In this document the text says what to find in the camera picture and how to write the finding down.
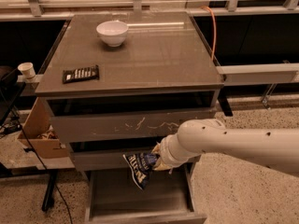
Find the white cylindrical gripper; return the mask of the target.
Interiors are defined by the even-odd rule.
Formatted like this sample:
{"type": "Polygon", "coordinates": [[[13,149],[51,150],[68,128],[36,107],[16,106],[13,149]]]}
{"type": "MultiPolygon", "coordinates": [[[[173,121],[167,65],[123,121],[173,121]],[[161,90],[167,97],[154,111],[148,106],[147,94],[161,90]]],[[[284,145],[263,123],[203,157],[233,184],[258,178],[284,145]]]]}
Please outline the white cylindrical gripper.
{"type": "Polygon", "coordinates": [[[173,168],[200,156],[199,153],[188,151],[179,142],[177,134],[165,137],[160,144],[155,145],[151,153],[159,154],[159,159],[153,165],[152,170],[167,171],[169,174],[172,174],[173,168]]]}

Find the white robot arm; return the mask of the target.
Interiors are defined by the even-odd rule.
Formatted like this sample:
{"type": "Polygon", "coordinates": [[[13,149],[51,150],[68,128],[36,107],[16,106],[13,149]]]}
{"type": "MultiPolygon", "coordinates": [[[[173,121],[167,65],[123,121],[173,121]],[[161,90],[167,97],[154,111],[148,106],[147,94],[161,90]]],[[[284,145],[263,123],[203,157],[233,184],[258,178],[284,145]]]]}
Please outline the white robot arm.
{"type": "Polygon", "coordinates": [[[154,149],[154,169],[177,168],[207,153],[222,153],[287,174],[299,172],[298,129],[228,129],[217,119],[192,119],[154,149]]]}

